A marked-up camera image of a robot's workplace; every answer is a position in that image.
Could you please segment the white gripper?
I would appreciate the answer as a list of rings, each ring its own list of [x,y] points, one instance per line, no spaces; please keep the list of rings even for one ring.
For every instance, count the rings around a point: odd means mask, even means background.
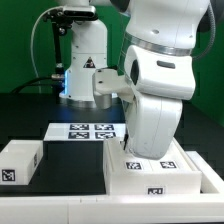
[[[192,58],[171,56],[131,45],[124,73],[98,69],[92,76],[96,105],[107,109],[112,95],[122,100],[127,133],[123,150],[136,157],[159,160],[176,132],[182,102],[192,98]]]

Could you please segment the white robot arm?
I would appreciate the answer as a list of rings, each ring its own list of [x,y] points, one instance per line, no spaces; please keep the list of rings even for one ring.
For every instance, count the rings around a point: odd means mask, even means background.
[[[72,26],[72,60],[65,73],[64,99],[111,105],[123,101],[127,139],[136,157],[162,158],[173,139],[182,102],[192,98],[191,51],[210,0],[57,0]],[[130,17],[123,42],[122,74],[106,69],[107,29],[97,5],[112,5]]]

